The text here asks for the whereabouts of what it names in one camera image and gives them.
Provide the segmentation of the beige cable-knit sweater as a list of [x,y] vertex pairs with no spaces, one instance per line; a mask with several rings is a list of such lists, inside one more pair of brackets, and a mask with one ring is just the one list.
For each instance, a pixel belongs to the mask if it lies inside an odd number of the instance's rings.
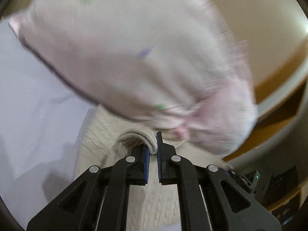
[[114,165],[129,155],[133,146],[149,145],[148,184],[130,187],[127,230],[163,230],[180,223],[176,185],[159,183],[156,131],[99,106],[81,141],[75,177],[92,165],[101,168]]

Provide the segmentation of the lavender bed sheet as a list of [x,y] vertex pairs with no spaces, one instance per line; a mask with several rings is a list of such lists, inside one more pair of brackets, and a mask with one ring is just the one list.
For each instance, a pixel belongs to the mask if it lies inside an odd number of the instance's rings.
[[21,227],[73,181],[94,112],[1,22],[1,198]]

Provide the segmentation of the pink floral pillow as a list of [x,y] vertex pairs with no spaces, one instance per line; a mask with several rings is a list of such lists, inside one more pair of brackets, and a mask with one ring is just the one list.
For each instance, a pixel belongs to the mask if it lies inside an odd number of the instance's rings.
[[219,157],[256,124],[246,45],[213,0],[32,0],[9,25],[74,88]]

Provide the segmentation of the wooden bed frame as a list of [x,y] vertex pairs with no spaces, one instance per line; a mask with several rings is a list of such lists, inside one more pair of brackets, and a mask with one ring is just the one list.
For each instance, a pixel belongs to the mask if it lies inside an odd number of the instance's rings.
[[271,212],[291,201],[302,205],[307,196],[307,45],[279,76],[286,81],[266,101],[281,101],[262,115],[242,147],[224,158],[241,172],[260,172],[255,196]]

